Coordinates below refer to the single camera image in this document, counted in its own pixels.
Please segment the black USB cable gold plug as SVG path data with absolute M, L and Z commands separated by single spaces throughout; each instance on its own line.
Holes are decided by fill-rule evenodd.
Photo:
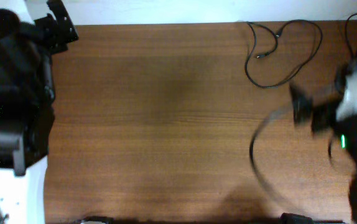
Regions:
M 316 30 L 319 33 L 319 41 L 317 42 L 317 46 L 316 47 L 312 47 L 312 51 L 310 53 L 310 56 L 303 61 L 302 63 L 298 64 L 285 78 L 283 78 L 281 81 L 275 83 L 275 84 L 271 84 L 271 85 L 262 85 L 260 83 L 258 83 L 257 81 L 255 81 L 248 69 L 248 65 L 249 65 L 249 61 L 251 59 L 251 57 L 253 56 L 254 50 L 256 49 L 257 46 L 257 34 L 255 31 L 254 26 L 259 27 L 261 29 L 266 30 L 268 33 L 270 33 L 270 35 L 272 35 L 272 38 L 274 39 L 274 45 L 272 47 L 272 49 L 263 52 L 263 53 L 259 53 L 256 56 L 254 56 L 255 59 L 262 59 L 262 58 L 266 58 L 268 56 L 270 56 L 271 54 L 273 54 L 279 46 L 279 38 L 283 35 L 283 32 L 285 30 L 285 28 L 291 24 L 308 24 L 313 26 L 314 28 L 316 28 Z M 265 25 L 256 23 L 256 22 L 246 22 L 246 25 L 250 28 L 252 34 L 253 34 L 253 46 L 250 50 L 250 52 L 247 54 L 246 59 L 244 61 L 244 73 L 245 76 L 248 78 L 248 80 L 256 87 L 261 88 L 261 89 L 270 89 L 270 88 L 277 88 L 279 86 L 285 85 L 286 83 L 290 82 L 294 77 L 297 76 L 297 74 L 301 71 L 301 69 L 308 64 L 311 60 L 313 60 L 313 58 L 316 56 L 316 54 L 318 53 L 322 42 L 323 42 L 323 31 L 322 28 L 314 21 L 308 21 L 305 19 L 294 19 L 294 20 L 290 20 L 290 21 L 286 21 L 284 22 L 283 25 L 281 25 L 275 32 L 268 28 Z

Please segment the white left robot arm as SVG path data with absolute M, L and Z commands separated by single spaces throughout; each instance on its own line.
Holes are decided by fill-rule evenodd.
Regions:
M 44 223 L 44 182 L 56 98 L 52 57 L 78 34 L 62 1 L 31 18 L 0 1 L 0 223 Z

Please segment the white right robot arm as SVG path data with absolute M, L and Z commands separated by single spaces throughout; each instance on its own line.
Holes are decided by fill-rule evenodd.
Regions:
M 289 85 L 294 123 L 311 120 L 312 133 L 332 129 L 342 148 L 355 164 L 349 187 L 351 219 L 357 223 L 357 59 L 344 64 L 332 85 L 319 92 L 327 100 L 316 103 L 317 95 L 308 95 L 294 83 Z

